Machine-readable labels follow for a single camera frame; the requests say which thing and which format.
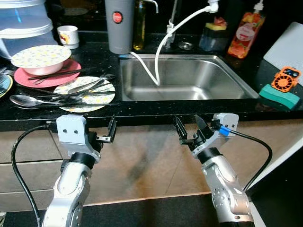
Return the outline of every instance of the green sponge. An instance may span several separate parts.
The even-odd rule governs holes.
[[[299,101],[300,98],[289,92],[282,92],[277,89],[274,89],[269,84],[266,84],[259,95],[269,100],[281,103],[287,106],[289,109],[292,109]]]

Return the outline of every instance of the paper cup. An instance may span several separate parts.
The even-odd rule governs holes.
[[[79,47],[78,28],[76,26],[66,25],[57,28],[60,42],[69,49]]]

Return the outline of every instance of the blue plate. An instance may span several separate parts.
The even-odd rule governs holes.
[[[0,88],[5,89],[4,92],[0,93],[0,98],[2,96],[4,96],[12,87],[13,85],[13,79],[11,76],[6,75],[6,74],[2,74],[1,75],[1,80],[3,79],[3,81],[0,83]]]

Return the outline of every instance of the blue connector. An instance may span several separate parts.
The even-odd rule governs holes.
[[[223,135],[223,136],[228,136],[229,133],[231,132],[231,130],[229,128],[226,128],[225,126],[221,125],[219,132]]]

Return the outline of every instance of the black cable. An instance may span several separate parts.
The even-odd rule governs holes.
[[[270,163],[271,161],[271,158],[273,156],[273,151],[272,149],[270,148],[270,146],[265,143],[264,141],[262,140],[259,140],[255,137],[252,137],[252,136],[248,136],[248,135],[245,135],[243,133],[240,133],[240,132],[237,132],[237,131],[234,131],[234,130],[231,130],[229,129],[231,133],[235,134],[235,135],[238,135],[238,136],[241,136],[241,137],[244,137],[244,138],[247,138],[247,139],[250,139],[250,140],[253,140],[253,141],[256,141],[257,143],[260,143],[262,144],[264,147],[267,148],[268,150],[268,157],[265,161],[265,163],[263,164],[263,166],[261,166],[261,168],[257,171],[257,173],[250,179],[250,181],[247,183],[247,185],[243,188],[243,190],[246,192],[248,190],[248,188],[250,187],[250,185],[254,182],[254,180],[260,175],[260,173],[262,173],[262,171],[268,166],[268,164]]]
[[[19,138],[16,140],[16,142],[14,143],[13,145],[13,148],[11,150],[11,164],[13,165],[13,170],[14,170],[14,173],[18,179],[18,181],[20,182],[22,188],[24,189],[29,201],[30,201],[30,204],[34,210],[34,213],[35,213],[35,216],[36,216],[36,220],[37,220],[37,226],[38,227],[41,227],[41,223],[40,223],[40,215],[39,215],[39,212],[38,212],[38,208],[37,208],[37,205],[35,203],[35,200],[33,198],[33,195],[30,193],[27,185],[25,184],[19,170],[18,170],[18,167],[17,167],[17,164],[16,164],[16,150],[17,150],[17,146],[18,144],[21,142],[21,140],[27,136],[28,134],[30,134],[31,132],[33,131],[36,131],[36,130],[46,130],[48,129],[48,126],[47,125],[40,125],[40,126],[37,126],[37,127],[34,127],[32,129],[29,129],[27,130],[26,132],[24,132],[21,136],[19,136]]]

